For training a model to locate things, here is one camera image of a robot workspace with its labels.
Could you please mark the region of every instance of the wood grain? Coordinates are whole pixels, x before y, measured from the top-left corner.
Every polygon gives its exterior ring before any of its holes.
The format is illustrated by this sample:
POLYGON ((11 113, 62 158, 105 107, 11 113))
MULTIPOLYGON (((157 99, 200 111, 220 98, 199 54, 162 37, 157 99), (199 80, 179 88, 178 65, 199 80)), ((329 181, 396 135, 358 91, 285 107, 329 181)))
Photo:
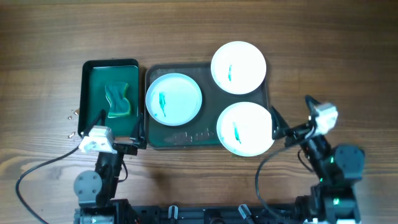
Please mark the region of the wood grain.
MULTIPOLYGON (((77 129, 72 110, 79 105, 85 61, 135 58, 146 68, 205 62, 232 40, 250 42, 265 55, 271 104, 292 126, 308 116, 305 94, 338 106, 337 127, 327 138, 366 151, 364 179, 356 187, 363 223, 395 223, 397 6, 388 1, 3 4, 0 223, 37 223, 14 193, 16 180, 79 143, 78 136, 67 136, 77 129)), ((281 146, 276 142, 270 151, 281 146)), ((261 192, 269 202, 292 202, 316 183, 296 152, 281 154, 262 172, 261 192)), ((119 185, 117 198, 134 205, 259 205, 254 174, 266 156, 235 158, 222 148, 139 151, 125 157, 129 178, 119 185)), ((50 223, 70 223, 78 207, 73 181, 81 171, 93 170, 95 161, 95 154, 77 152, 43 167, 22 182, 22 194, 50 223)))

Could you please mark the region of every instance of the wooden table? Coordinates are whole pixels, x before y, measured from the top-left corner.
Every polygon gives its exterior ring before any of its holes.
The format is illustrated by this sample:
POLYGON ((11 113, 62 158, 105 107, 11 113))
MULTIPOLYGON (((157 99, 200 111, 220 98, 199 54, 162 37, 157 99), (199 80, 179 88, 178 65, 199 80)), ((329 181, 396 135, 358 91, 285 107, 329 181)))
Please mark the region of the wooden table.
MULTIPOLYGON (((340 116, 328 140, 359 144, 366 151, 363 181, 356 186, 363 223, 396 223, 397 4, 2 2, 0 223, 36 223, 15 195, 16 180, 78 145, 77 135, 67 136, 77 129, 78 116, 72 111, 79 107, 85 61, 135 58, 146 68, 206 62, 233 40, 250 42, 264 54, 271 104, 290 125, 308 116, 305 94, 337 105, 340 116)), ((278 141, 270 151, 281 146, 278 141)), ((268 202, 293 202, 318 181, 298 162, 296 152, 282 153, 265 166, 260 185, 268 202)), ((236 158, 221 147, 141 150, 125 157, 129 178, 116 196, 133 205, 259 205, 254 174, 266 156, 236 158)), ((70 223, 78 208, 73 181, 83 170, 93 170, 95 161, 96 154, 76 152, 28 175, 21 192, 48 222, 70 223)))

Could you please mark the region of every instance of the black cable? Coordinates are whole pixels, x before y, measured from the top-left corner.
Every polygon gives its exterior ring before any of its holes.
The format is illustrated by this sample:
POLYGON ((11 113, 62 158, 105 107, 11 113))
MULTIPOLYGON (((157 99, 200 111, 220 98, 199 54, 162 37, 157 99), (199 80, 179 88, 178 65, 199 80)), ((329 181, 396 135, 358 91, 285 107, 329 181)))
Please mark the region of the black cable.
POLYGON ((16 193, 17 193, 18 199, 19 199, 19 200, 21 201, 21 203, 25 206, 25 208, 26 208, 34 217, 36 217, 41 223, 48 224, 48 222, 46 222, 42 217, 40 217, 37 213, 35 213, 35 212, 33 211, 33 209, 26 203, 26 201, 25 201, 24 198, 22 197, 21 193, 19 192, 19 184, 21 183, 21 180, 22 180, 26 175, 30 174, 31 172, 37 170, 37 169, 40 168, 40 167, 43 167, 43 166, 49 165, 49 164, 51 164, 51 163, 53 163, 53 162, 57 162, 57 161, 59 161, 59 160, 61 160, 61 159, 64 159, 64 158, 70 156, 71 154, 73 154, 74 152, 76 152, 78 149, 79 149, 79 147, 76 147, 76 148, 74 148, 74 150, 72 150, 72 151, 66 153, 66 154, 63 155, 63 156, 60 156, 60 157, 58 157, 58 158, 55 158, 55 159, 52 159, 52 160, 50 160, 50 161, 43 162, 42 164, 39 164, 39 165, 37 165, 37 166, 34 166, 34 167, 30 168, 29 170, 27 170, 26 172, 24 172, 24 173, 19 177, 19 179, 18 179, 18 181, 17 181, 17 184, 15 185, 15 191, 16 191, 16 193))
POLYGON ((121 182, 127 180, 127 177, 129 176, 129 172, 127 171, 127 167, 126 167, 126 164, 124 163, 124 161, 122 161, 122 165, 124 167, 124 171, 126 171, 126 177, 123 180, 118 180, 118 183, 121 183, 121 182))
POLYGON ((311 169, 309 166, 307 166, 303 160, 301 160, 300 152, 303 151, 303 149, 298 150, 297 152, 297 158, 301 162, 301 164, 310 172, 313 172, 313 169, 311 169))
POLYGON ((261 203, 262 203, 262 205, 264 206, 264 208, 265 208, 274 218, 278 218, 278 219, 281 219, 281 220, 289 220, 289 219, 286 219, 286 218, 284 218, 284 217, 278 215, 276 212, 274 212, 273 210, 271 210, 271 209, 269 208, 268 204, 266 203, 266 201, 265 201, 264 199, 261 198, 261 196, 260 196, 260 191, 259 191, 259 176, 260 176, 261 168, 263 167, 263 165, 264 165, 266 162, 268 162, 268 160, 270 160, 270 159, 273 158, 274 156, 278 155, 280 152, 284 152, 284 151, 290 149, 291 147, 294 147, 294 146, 297 146, 297 145, 301 145, 301 144, 307 142, 308 140, 310 140, 310 139, 313 137, 313 135, 315 134, 315 131, 316 131, 316 130, 317 130, 316 127, 313 127, 312 132, 311 132, 311 134, 309 135, 309 137, 307 137, 307 138, 305 138, 304 140, 302 140, 302 141, 300 141, 300 142, 298 142, 298 143, 296 143, 296 144, 293 144, 293 145, 291 145, 291 146, 289 146, 289 147, 283 147, 283 148, 281 148, 281 149, 276 150, 275 152, 270 153, 270 154, 268 155, 268 158, 265 158, 265 159, 260 163, 259 167, 257 168, 256 176, 255 176, 255 178, 254 178, 254 184, 255 184, 255 187, 256 187, 257 198, 261 201, 261 203))

